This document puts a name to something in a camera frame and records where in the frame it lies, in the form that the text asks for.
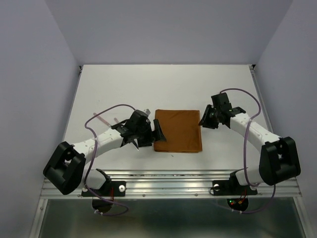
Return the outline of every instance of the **red wire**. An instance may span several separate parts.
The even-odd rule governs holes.
[[[113,189],[113,187],[111,188],[111,191],[110,191],[110,197],[111,197],[111,200],[114,201],[114,189]]]

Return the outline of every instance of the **glass panel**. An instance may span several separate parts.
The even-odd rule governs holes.
[[[268,199],[249,200],[248,210]],[[42,238],[300,238],[304,237],[292,198],[275,198],[266,210],[240,215],[213,199],[122,201],[130,211],[118,217],[95,215],[90,199],[50,200]],[[224,199],[219,204],[226,205]]]

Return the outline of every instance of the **black mount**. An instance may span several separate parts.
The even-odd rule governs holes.
[[[111,196],[111,190],[113,189],[113,196],[115,197],[124,197],[125,196],[125,190],[124,191],[120,191],[119,187],[122,185],[124,187],[126,187],[126,181],[112,181],[110,176],[106,175],[104,171],[100,170],[100,169],[96,169],[99,173],[101,173],[106,181],[103,183],[103,185],[101,186],[101,188],[99,189],[94,189],[94,192],[96,194],[98,194],[99,196],[103,196],[103,197],[109,197]],[[89,191],[83,192],[81,193],[81,195],[83,197],[94,197],[93,194],[91,194]]]
[[[79,186],[85,162],[84,155],[79,154],[65,141],[57,146],[43,174],[62,194],[67,195]]]
[[[227,180],[213,180],[210,193],[214,196],[232,196],[241,195],[246,190],[248,195],[257,195],[257,190],[250,189],[248,185],[241,186],[239,184],[236,172],[232,172]]]

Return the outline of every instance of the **white table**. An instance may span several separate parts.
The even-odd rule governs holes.
[[[65,140],[69,143],[91,138],[84,123],[108,107],[120,103],[143,110],[150,109],[150,120],[156,109],[200,110],[212,104],[211,95],[238,87],[257,97],[247,65],[85,65],[80,77]],[[232,105],[249,115],[257,112],[257,104],[242,92],[228,92]],[[118,108],[103,118],[114,124],[129,118],[130,108]],[[263,114],[256,121],[266,127]],[[107,129],[95,119],[91,126],[102,133]],[[242,168],[243,138],[226,126],[211,130],[202,128],[201,153],[159,153],[152,147],[137,151],[132,145],[107,152],[95,160],[94,168],[105,170],[235,170]],[[259,163],[260,154],[250,144],[248,165]]]
[[[238,87],[257,96],[248,65],[85,65],[83,67],[65,138],[76,143],[93,137],[84,128],[87,119],[116,104],[131,104],[152,112],[156,109],[200,110],[212,104],[211,95],[220,90]],[[242,92],[228,92],[232,106],[240,106],[249,115],[258,111],[257,104]],[[103,115],[109,123],[130,117],[132,110],[121,107]],[[266,127],[263,114],[256,121]],[[95,119],[90,126],[99,134],[107,126]],[[148,198],[215,198],[209,194],[212,181],[227,179],[243,167],[243,137],[219,125],[218,129],[202,128],[203,151],[200,153],[160,153],[152,147],[139,151],[131,144],[111,150],[96,158],[93,168],[104,170],[112,180],[127,181],[122,199]],[[248,145],[248,166],[258,165],[259,152]],[[261,184],[260,196],[271,197],[272,187]],[[275,196],[300,196],[296,179],[278,184]],[[81,189],[68,196],[47,179],[43,199],[80,198]]]

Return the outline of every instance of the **metal frame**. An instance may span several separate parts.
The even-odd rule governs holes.
[[[31,232],[30,232],[30,235],[29,235],[30,238],[39,237],[47,204],[48,204],[48,200],[47,199],[40,199],[39,200],[39,204],[38,204],[38,207],[36,209],[35,217],[34,217],[32,228],[31,228]]]
[[[171,198],[234,198],[212,196],[210,188],[215,179],[227,179],[232,171],[105,171],[113,181],[124,180],[125,197],[120,199],[171,199]],[[267,184],[258,187],[258,195],[250,197],[271,197],[273,188]],[[301,196],[296,179],[289,179],[277,186],[276,197]],[[55,186],[45,179],[41,199],[79,199],[81,189],[62,195]]]
[[[250,65],[250,73],[263,109],[268,130],[273,132],[261,92],[255,76],[254,68]],[[200,199],[200,198],[229,198],[227,196],[212,196],[210,188],[212,181],[215,179],[229,178],[231,170],[199,170],[199,171],[105,171],[113,180],[127,181],[126,196],[120,199]],[[259,194],[250,196],[254,198],[271,197],[272,187],[266,184],[261,184],[258,187]],[[293,197],[296,208],[299,213],[300,222],[306,237],[313,237],[313,230],[310,224],[306,209],[302,201],[302,194],[298,186],[296,178],[289,179],[277,185],[276,197]],[[38,237],[41,230],[41,225],[44,219],[44,214],[48,199],[91,199],[81,196],[81,189],[76,189],[70,195],[62,195],[47,179],[44,180],[43,188],[40,195],[39,205],[36,211],[34,222],[32,225],[30,237]]]

